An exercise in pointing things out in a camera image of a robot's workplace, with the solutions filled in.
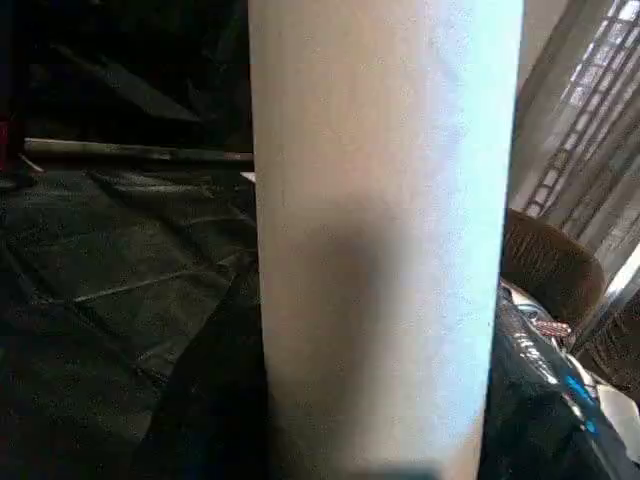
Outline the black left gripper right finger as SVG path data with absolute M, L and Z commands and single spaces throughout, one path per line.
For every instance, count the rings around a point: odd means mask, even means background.
M 484 479 L 636 479 L 638 465 L 579 370 L 511 286 L 497 297 Z

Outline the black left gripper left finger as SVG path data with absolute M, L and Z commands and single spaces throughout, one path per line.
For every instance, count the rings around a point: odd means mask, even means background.
M 266 479 L 259 276 L 238 273 L 179 357 L 133 455 L 136 479 Z

